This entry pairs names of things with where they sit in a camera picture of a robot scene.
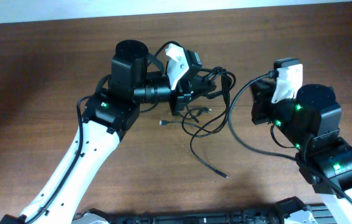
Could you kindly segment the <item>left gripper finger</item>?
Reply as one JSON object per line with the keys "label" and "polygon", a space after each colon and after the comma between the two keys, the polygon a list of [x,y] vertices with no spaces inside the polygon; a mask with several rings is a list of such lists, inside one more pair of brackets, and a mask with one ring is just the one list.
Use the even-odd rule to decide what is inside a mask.
{"label": "left gripper finger", "polygon": [[210,81],[208,78],[195,75],[191,80],[192,89],[215,89],[216,84]]}
{"label": "left gripper finger", "polygon": [[204,86],[198,88],[192,88],[190,93],[190,100],[195,100],[199,97],[206,97],[207,99],[213,99],[216,97],[216,94],[213,91],[216,89],[215,86]]}

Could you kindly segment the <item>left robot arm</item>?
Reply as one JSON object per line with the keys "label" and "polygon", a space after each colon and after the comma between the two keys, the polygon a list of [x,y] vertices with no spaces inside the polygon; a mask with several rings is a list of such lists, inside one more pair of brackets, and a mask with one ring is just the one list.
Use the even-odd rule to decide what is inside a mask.
{"label": "left robot arm", "polygon": [[174,41],[162,50],[169,58],[166,64],[138,40],[117,44],[111,73],[77,102],[78,130],[60,164],[21,214],[5,215],[0,224],[72,223],[93,178],[139,117],[142,104],[167,102],[176,114],[216,89],[213,81],[198,75],[198,53]]}

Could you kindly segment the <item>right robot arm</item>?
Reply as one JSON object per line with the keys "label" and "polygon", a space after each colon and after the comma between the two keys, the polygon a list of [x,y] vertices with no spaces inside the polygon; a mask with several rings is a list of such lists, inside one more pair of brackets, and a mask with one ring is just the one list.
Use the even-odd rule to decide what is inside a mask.
{"label": "right robot arm", "polygon": [[273,100],[275,83],[258,81],[252,122],[271,122],[293,144],[299,171],[337,223],[352,223],[352,146],[340,137],[342,108],[332,87],[308,84],[294,98]]}

